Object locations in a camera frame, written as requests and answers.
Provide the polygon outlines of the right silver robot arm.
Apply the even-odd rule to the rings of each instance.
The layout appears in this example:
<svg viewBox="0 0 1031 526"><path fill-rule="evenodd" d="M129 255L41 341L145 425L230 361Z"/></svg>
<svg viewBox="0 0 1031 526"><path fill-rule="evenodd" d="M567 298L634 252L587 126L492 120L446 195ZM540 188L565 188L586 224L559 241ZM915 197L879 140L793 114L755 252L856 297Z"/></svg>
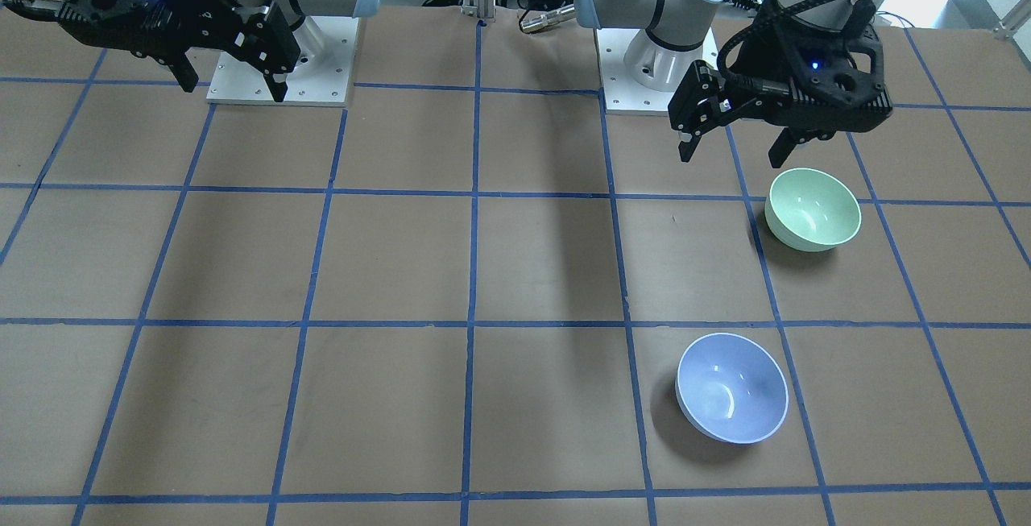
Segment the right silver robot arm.
<svg viewBox="0 0 1031 526"><path fill-rule="evenodd" d="M191 50L217 50L207 99L221 104L346 106L358 21L380 0L10 0L92 48L152 59L192 92Z"/></svg>

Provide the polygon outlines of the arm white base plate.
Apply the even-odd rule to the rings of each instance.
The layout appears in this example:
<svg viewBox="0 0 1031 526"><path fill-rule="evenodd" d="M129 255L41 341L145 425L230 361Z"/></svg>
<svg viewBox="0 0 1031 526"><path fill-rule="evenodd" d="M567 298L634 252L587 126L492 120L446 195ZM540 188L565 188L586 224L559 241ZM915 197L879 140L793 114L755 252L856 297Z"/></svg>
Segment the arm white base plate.
<svg viewBox="0 0 1031 526"><path fill-rule="evenodd" d="M666 116L686 68L695 60L714 66L712 30L700 48L661 48L642 28L600 28L595 32L598 67L608 114Z"/></svg>
<svg viewBox="0 0 1031 526"><path fill-rule="evenodd" d="M294 33L301 55L286 77L282 101L270 97L266 83L253 67L223 52L206 100L235 106L346 108L362 23L357 17L307 17Z"/></svg>

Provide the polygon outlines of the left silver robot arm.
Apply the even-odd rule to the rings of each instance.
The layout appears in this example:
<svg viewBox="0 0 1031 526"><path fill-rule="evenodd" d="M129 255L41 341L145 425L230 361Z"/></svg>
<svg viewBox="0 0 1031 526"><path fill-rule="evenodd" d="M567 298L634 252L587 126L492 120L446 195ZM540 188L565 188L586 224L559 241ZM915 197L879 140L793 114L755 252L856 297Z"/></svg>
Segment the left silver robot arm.
<svg viewBox="0 0 1031 526"><path fill-rule="evenodd" d="M780 126L780 168L794 147L869 132L892 114L873 19L883 0L763 0L716 57L703 46L725 0L574 0L585 28L631 28L642 85L671 93L668 119L689 162L700 138L740 119Z"/></svg>

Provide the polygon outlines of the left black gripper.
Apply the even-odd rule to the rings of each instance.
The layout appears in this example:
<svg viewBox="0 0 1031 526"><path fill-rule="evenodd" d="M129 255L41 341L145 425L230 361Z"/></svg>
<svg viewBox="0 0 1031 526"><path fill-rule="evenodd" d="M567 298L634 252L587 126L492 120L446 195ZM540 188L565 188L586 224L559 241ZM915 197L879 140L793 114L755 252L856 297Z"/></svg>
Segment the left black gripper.
<svg viewBox="0 0 1031 526"><path fill-rule="evenodd" d="M892 114L883 48L740 48L729 71L754 85L723 89L718 70L695 60L674 90L668 122L680 134L681 163L704 134L737 119L784 127L768 151L770 166L780 169L795 147L835 132L869 132Z"/></svg>

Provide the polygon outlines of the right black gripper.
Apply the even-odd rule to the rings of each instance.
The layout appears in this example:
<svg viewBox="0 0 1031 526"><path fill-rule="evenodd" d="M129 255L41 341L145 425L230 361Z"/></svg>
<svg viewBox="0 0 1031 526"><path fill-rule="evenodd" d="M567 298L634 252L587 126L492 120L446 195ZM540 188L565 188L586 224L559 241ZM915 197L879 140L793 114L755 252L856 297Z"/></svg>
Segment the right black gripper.
<svg viewBox="0 0 1031 526"><path fill-rule="evenodd" d="M229 50L263 76L273 101L284 101L288 74L301 50L280 5L237 7L235 0L62 0L51 22L84 44L164 60L186 93L200 77L190 48Z"/></svg>

